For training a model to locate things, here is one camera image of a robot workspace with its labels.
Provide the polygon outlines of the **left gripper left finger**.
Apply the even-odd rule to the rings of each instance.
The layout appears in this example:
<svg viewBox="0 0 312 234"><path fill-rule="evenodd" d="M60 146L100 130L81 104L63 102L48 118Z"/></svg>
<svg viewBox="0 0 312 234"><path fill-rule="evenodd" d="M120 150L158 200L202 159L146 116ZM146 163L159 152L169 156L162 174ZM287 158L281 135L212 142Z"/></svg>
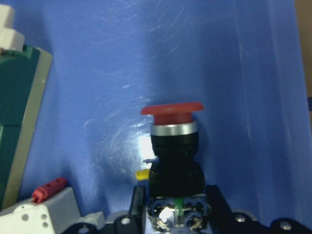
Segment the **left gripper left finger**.
<svg viewBox="0 0 312 234"><path fill-rule="evenodd" d="M145 187L135 186L130 209L104 224L102 228L94 224L79 222L68 227L65 234L143 234L146 225Z"/></svg>

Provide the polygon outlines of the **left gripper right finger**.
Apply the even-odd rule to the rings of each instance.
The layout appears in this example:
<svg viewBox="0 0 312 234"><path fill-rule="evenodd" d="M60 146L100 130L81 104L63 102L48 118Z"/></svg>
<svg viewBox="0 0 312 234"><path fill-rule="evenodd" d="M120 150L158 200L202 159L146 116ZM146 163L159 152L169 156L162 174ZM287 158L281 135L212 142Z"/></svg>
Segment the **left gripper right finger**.
<svg viewBox="0 0 312 234"><path fill-rule="evenodd" d="M244 212L232 211L216 185L206 186L208 204L211 207L209 224L214 234L310 234L311 229L301 223L279 218L265 226Z"/></svg>

